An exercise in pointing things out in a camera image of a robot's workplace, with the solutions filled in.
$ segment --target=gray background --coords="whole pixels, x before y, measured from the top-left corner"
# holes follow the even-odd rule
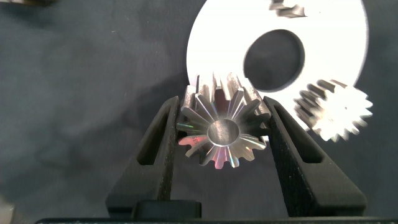
[[[0,195],[16,205],[16,223],[107,216],[107,193],[144,131],[188,84],[203,3],[0,4]],[[357,87],[374,116],[347,142],[315,139],[366,194],[365,215],[398,217],[398,1],[364,3],[369,50]],[[214,170],[178,150],[172,197],[201,201],[205,218],[286,217],[270,150],[255,156]]]

